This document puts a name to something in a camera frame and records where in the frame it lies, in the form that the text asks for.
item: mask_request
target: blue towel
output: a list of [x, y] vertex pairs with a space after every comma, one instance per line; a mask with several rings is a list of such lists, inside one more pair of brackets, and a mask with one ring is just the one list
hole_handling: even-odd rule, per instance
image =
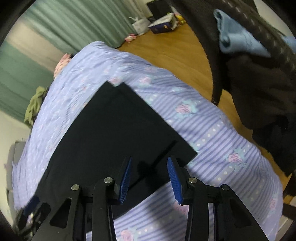
[[[250, 54], [270, 57], [270, 53], [238, 22], [219, 9], [214, 10], [217, 20], [219, 46], [223, 53], [247, 52]], [[296, 52], [296, 39], [294, 36], [282, 36], [283, 40]]]

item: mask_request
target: silver bolt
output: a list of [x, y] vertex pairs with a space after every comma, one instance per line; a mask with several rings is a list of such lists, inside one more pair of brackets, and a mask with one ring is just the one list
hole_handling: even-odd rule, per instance
[[80, 187], [79, 187], [79, 185], [78, 184], [74, 184], [72, 187], [71, 187], [71, 189], [73, 190], [73, 191], [76, 191], [76, 190], [78, 190]]
[[113, 179], [111, 178], [111, 177], [106, 177], [105, 179], [104, 179], [104, 182], [105, 183], [111, 183], [113, 181]]
[[196, 183], [196, 182], [197, 182], [197, 179], [196, 179], [195, 177], [190, 177], [190, 178], [188, 179], [188, 181], [189, 181], [190, 183]]
[[223, 184], [221, 187], [224, 191], [228, 191], [230, 189], [230, 187], [226, 184]]

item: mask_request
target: bedsheet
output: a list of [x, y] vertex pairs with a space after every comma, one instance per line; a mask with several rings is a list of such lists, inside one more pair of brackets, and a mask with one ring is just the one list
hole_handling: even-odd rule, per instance
[[[235, 131], [219, 108], [171, 72], [103, 42], [82, 49], [50, 86], [21, 159], [13, 167], [16, 209], [34, 195], [59, 141], [105, 81], [128, 84], [198, 152], [186, 166], [190, 174], [212, 186], [230, 185], [269, 240], [275, 239], [282, 185], [260, 150]], [[183, 240], [187, 213], [188, 206], [176, 202], [167, 183], [114, 221], [117, 240]], [[209, 240], [213, 240], [211, 205], [209, 216]]]

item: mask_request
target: green cloth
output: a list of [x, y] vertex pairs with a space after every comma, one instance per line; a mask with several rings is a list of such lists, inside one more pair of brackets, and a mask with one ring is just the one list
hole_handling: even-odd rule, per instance
[[0, 109], [23, 122], [38, 86], [50, 86], [53, 73], [4, 41], [0, 47]]
[[35, 119], [39, 113], [40, 107], [42, 105], [44, 98], [47, 95], [47, 92], [48, 92], [48, 87], [44, 88], [42, 86], [39, 86], [36, 89], [36, 94], [33, 95], [33, 97], [30, 100], [30, 103], [25, 113], [25, 120], [24, 120], [24, 123], [28, 125], [30, 128], [32, 128], [34, 125]]
[[23, 14], [28, 25], [64, 53], [94, 41], [117, 48], [136, 33], [122, 0], [38, 0]]

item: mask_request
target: wooden floor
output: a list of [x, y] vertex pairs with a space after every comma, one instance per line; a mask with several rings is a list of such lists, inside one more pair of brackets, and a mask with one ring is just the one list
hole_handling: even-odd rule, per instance
[[[119, 50], [138, 55], [158, 67], [171, 71], [180, 80], [198, 90], [206, 99], [211, 100], [213, 82], [210, 65], [202, 45], [187, 24], [170, 33], [148, 32], [131, 43], [124, 43]], [[254, 142], [252, 131], [241, 123], [232, 97], [226, 91], [222, 93], [219, 108], [228, 116], [239, 134]], [[289, 179], [279, 169], [272, 156], [265, 149], [260, 150], [270, 161], [285, 188]]]

